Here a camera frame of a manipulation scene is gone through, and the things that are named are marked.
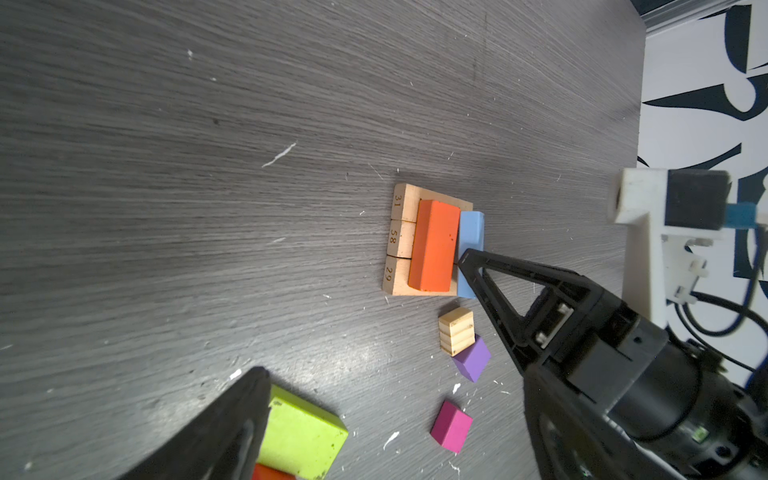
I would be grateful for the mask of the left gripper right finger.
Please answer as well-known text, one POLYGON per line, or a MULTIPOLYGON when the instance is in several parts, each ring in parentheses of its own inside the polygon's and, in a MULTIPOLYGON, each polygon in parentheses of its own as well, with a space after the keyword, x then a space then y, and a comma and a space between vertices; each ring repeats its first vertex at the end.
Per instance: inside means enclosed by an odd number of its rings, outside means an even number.
POLYGON ((524 374, 525 417, 543 479, 640 479, 642 456, 552 372, 524 374))

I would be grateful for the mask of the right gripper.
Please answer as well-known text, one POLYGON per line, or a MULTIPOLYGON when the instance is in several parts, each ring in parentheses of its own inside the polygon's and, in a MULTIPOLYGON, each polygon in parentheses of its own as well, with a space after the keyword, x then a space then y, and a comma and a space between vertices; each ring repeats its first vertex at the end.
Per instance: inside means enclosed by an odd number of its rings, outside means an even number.
POLYGON ((459 268, 518 371, 540 365, 608 413, 667 345, 665 330, 573 270, 476 249, 459 268))

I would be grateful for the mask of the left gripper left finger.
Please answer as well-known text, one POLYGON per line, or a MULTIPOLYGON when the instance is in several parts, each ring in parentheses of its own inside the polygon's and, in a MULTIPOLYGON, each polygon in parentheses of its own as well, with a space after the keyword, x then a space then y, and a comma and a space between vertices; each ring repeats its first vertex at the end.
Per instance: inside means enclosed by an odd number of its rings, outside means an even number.
POLYGON ((251 368, 122 478, 251 478, 268 423, 271 386, 268 370, 251 368))

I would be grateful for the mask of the red arch wood block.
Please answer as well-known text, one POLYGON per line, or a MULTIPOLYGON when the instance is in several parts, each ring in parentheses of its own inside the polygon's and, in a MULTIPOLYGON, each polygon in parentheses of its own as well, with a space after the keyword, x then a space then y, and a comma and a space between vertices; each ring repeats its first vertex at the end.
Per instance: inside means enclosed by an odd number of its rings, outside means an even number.
POLYGON ((296 480, 296 477, 287 472, 276 470, 262 464, 256 464, 252 480, 296 480))

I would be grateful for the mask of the green wood block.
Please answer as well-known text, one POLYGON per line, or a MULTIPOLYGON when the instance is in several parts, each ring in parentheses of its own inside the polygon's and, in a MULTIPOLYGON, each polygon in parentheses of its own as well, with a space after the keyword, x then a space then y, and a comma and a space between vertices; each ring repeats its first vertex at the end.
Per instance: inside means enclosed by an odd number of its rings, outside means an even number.
POLYGON ((257 462, 302 479, 325 478, 349 436, 341 419, 277 385, 269 408, 257 462))

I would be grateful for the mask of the light blue wood block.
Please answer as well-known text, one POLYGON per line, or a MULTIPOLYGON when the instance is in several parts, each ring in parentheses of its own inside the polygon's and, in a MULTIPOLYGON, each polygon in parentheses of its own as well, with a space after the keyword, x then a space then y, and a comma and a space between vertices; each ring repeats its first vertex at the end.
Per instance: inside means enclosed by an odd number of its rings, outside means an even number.
MULTIPOLYGON (((459 221, 456 263, 467 249, 484 250, 485 243, 485 216, 480 211, 462 211, 459 221)), ((475 294, 459 271, 457 282, 457 295, 461 298, 474 299, 475 294)))

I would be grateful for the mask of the orange wood block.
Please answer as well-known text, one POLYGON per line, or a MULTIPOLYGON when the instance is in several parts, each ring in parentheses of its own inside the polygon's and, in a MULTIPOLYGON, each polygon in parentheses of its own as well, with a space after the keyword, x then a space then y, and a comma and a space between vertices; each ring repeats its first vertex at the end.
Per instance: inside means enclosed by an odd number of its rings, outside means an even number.
POLYGON ((408 285, 424 292, 451 289, 461 210, 438 200, 421 200, 408 285))

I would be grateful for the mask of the natural wood long block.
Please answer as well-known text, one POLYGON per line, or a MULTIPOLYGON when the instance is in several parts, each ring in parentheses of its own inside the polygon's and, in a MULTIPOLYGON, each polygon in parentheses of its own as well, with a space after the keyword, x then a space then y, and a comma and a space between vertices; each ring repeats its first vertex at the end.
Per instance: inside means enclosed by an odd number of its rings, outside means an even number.
POLYGON ((444 296, 455 297, 458 290, 459 270, 453 267, 449 290, 446 292, 422 291, 408 284, 411 260, 387 256, 384 264, 382 290, 391 296, 444 296))
POLYGON ((458 207, 461 211, 473 211, 471 202, 438 193, 408 183, 398 183, 392 197, 391 219, 416 222, 422 200, 436 200, 458 207))
POLYGON ((396 258, 411 259, 415 231, 415 222, 392 219, 387 242, 387 255, 396 258))

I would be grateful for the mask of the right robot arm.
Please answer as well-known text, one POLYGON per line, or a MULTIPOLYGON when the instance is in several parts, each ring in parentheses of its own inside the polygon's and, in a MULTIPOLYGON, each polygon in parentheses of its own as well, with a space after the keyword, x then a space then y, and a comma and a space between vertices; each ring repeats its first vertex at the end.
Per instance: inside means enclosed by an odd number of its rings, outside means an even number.
POLYGON ((459 267, 524 380, 545 479, 763 479, 767 374, 746 387, 574 271, 467 250, 459 267))

